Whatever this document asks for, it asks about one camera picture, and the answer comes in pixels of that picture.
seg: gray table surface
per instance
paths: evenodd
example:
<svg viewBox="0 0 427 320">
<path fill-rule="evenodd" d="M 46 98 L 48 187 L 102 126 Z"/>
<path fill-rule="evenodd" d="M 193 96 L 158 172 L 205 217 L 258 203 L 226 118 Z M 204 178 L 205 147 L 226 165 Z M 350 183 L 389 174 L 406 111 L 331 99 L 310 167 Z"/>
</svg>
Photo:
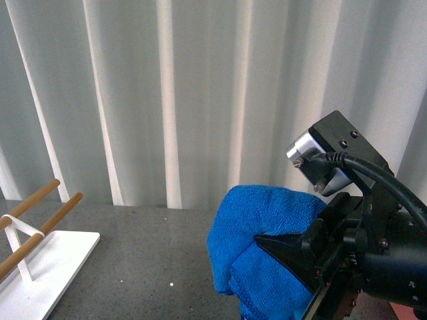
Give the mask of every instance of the gray table surface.
<svg viewBox="0 0 427 320">
<path fill-rule="evenodd" d="M 18 203 L 0 200 L 0 216 Z M 38 228 L 60 206 L 42 202 L 21 219 Z M 239 319 L 237 298 L 212 285 L 205 242 L 214 215 L 78 204 L 56 229 L 101 239 L 49 319 Z M 0 233 L 0 261 L 10 253 Z M 362 294 L 349 319 L 397 318 L 387 302 Z"/>
</svg>

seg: curtain fold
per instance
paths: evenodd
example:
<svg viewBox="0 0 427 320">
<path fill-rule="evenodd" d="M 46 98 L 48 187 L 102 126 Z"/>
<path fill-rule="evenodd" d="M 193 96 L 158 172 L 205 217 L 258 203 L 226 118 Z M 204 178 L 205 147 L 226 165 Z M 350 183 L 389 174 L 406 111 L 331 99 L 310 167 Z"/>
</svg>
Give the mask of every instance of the curtain fold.
<svg viewBox="0 0 427 320">
<path fill-rule="evenodd" d="M 286 148 L 337 109 L 427 201 L 425 1 L 0 0 L 0 41 L 0 197 L 312 192 Z"/>
</svg>

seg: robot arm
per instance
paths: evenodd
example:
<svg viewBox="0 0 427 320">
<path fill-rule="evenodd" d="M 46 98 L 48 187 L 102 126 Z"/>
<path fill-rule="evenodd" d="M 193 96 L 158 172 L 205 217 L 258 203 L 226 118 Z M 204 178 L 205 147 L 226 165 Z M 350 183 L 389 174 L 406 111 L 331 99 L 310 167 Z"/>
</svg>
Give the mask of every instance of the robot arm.
<svg viewBox="0 0 427 320">
<path fill-rule="evenodd" d="M 343 319 L 361 290 L 427 319 L 425 204 L 338 111 L 310 127 L 287 154 L 321 195 L 350 183 L 363 194 L 337 194 L 305 233 L 255 237 L 314 294 L 302 319 Z"/>
</svg>

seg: white base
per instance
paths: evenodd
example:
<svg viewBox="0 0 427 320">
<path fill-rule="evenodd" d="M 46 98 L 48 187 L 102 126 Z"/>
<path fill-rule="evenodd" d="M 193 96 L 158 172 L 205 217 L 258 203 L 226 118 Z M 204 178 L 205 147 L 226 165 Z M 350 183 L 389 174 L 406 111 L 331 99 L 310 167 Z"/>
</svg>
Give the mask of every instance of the white base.
<svg viewBox="0 0 427 320">
<path fill-rule="evenodd" d="M 99 233 L 54 231 L 26 258 L 33 281 L 16 268 L 0 283 L 0 319 L 46 319 L 99 241 Z"/>
</svg>

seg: blue towel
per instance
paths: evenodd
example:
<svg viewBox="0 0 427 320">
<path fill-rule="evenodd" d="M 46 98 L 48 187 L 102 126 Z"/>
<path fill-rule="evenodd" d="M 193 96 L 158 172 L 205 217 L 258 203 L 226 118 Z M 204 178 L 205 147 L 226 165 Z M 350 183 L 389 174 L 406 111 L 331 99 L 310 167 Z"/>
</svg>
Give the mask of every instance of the blue towel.
<svg viewBox="0 0 427 320">
<path fill-rule="evenodd" d="M 325 206 L 313 195 L 281 187 L 231 189 L 207 236 L 215 290 L 235 293 L 247 320 L 300 319 L 312 295 L 254 243 L 254 235 L 304 232 Z"/>
</svg>

